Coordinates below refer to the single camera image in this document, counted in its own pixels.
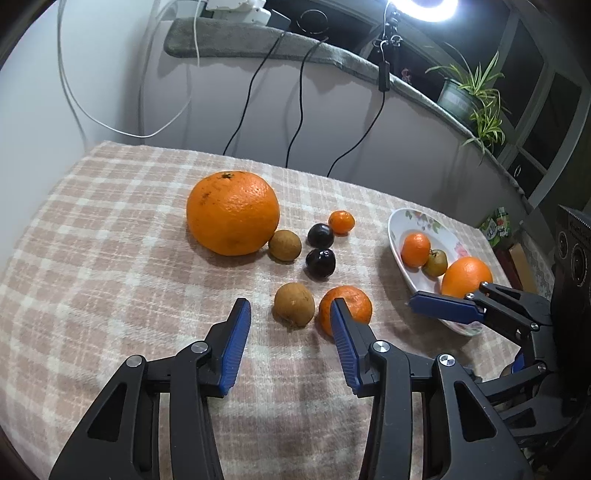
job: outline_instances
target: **plant pot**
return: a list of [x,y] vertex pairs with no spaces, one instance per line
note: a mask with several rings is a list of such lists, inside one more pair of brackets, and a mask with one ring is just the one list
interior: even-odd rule
[[446,79],[437,104],[452,114],[462,125],[470,131],[476,131],[476,122],[470,120],[471,114],[478,108],[478,99],[465,90],[460,90],[460,83],[453,79]]

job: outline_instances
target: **silver bolt head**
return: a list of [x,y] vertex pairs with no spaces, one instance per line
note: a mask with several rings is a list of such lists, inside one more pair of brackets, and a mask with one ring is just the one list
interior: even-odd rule
[[209,348],[209,345],[206,344],[205,342],[195,342],[194,344],[191,345],[191,351],[193,353],[207,352],[208,348]]
[[132,355],[126,361],[125,364],[128,367],[138,367],[142,364],[142,358],[139,355]]
[[453,367],[456,364],[456,359],[449,355],[449,353],[444,353],[443,355],[439,355],[439,363],[444,367]]
[[390,350],[390,344],[384,340],[378,340],[372,345],[374,350],[379,353],[385,353]]

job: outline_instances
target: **table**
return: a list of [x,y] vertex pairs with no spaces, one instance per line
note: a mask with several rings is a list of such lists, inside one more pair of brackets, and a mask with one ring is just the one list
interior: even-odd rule
[[[324,282],[303,271],[306,247],[291,265],[263,248],[220,257],[187,233],[185,201],[202,177],[221,170],[262,176],[281,205],[279,228],[304,239],[333,210],[357,224],[335,240],[335,273]],[[453,354],[484,378],[497,376],[517,347],[485,329],[453,333],[413,314],[387,235],[393,209],[419,207],[396,197],[294,170],[192,151],[106,142],[54,188],[17,244],[0,283],[0,424],[44,479],[101,388],[126,357],[174,355],[226,319],[234,300],[252,304],[252,326],[236,386],[210,403],[226,480],[356,479],[371,399],[346,386],[333,342],[310,323],[274,320],[277,288],[304,283],[318,305],[338,285],[373,302],[376,337],[413,353]],[[508,285],[482,234],[437,218],[470,254]],[[161,402],[161,477],[171,478],[168,399]],[[415,402],[413,478],[422,438]]]

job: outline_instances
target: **spider plant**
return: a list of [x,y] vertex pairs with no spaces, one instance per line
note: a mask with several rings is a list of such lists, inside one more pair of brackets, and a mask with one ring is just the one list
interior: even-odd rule
[[499,90],[497,90],[496,88],[488,88],[486,87],[486,85],[492,84],[492,82],[494,82],[496,79],[505,77],[505,75],[503,75],[501,72],[492,73],[496,67],[496,64],[499,61],[499,52],[497,51],[495,53],[495,56],[493,56],[491,62],[488,64],[488,67],[486,67],[486,69],[483,69],[482,65],[478,64],[476,70],[472,72],[472,69],[468,65],[468,62],[464,58],[464,55],[462,55],[460,51],[453,45],[450,45],[449,43],[446,44],[449,47],[453,48],[462,58],[467,73],[461,71],[453,63],[448,66],[437,65],[431,67],[430,69],[427,69],[425,73],[433,72],[435,70],[445,70],[447,72],[450,72],[453,75],[454,79],[460,83],[460,85],[458,85],[457,87],[458,89],[467,91],[467,93],[478,98],[482,103],[486,103],[489,100],[498,97]]
[[505,143],[505,133],[501,129],[502,120],[499,118],[501,113],[501,98],[494,98],[488,103],[485,103],[483,108],[474,110],[470,116],[471,120],[476,122],[476,136],[469,138],[463,144],[468,145],[471,142],[476,142],[482,149],[482,156],[484,157],[485,148],[492,151],[495,143]]
[[467,73],[461,71],[455,64],[431,67],[425,73],[435,70],[445,70],[452,73],[455,80],[459,82],[457,88],[459,90],[465,90],[477,99],[478,103],[482,104],[482,107],[476,107],[470,116],[470,120],[476,122],[476,137],[466,140],[462,146],[476,141],[480,145],[482,155],[484,156],[485,148],[492,150],[495,143],[500,143],[501,145],[505,143],[505,134],[501,129],[502,120],[500,119],[500,114],[501,109],[507,112],[508,110],[502,106],[499,90],[486,86],[491,85],[496,79],[505,77],[501,72],[493,73],[499,61],[499,52],[497,51],[495,53],[485,69],[482,68],[481,64],[478,64],[476,70],[472,72],[464,55],[453,45],[449,43],[447,45],[453,48],[462,58]]

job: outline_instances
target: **tangerine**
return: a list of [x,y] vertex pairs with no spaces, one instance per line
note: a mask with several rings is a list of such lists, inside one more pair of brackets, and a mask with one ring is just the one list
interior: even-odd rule
[[355,226],[355,218],[345,210],[337,210],[330,214],[329,226],[337,235],[346,235]]
[[327,335],[332,336],[332,328],[330,327],[330,304],[334,299],[339,298],[345,300],[353,320],[366,325],[369,323],[374,308],[371,300],[362,290],[352,287],[351,285],[331,288],[320,301],[320,305],[318,305],[318,320],[320,326]]
[[492,283],[491,269],[478,258],[461,257],[445,272],[441,281],[441,293],[462,299],[467,293],[478,290],[484,281]]
[[411,233],[405,239],[400,257],[407,267],[422,267],[429,260],[431,241],[424,233]]

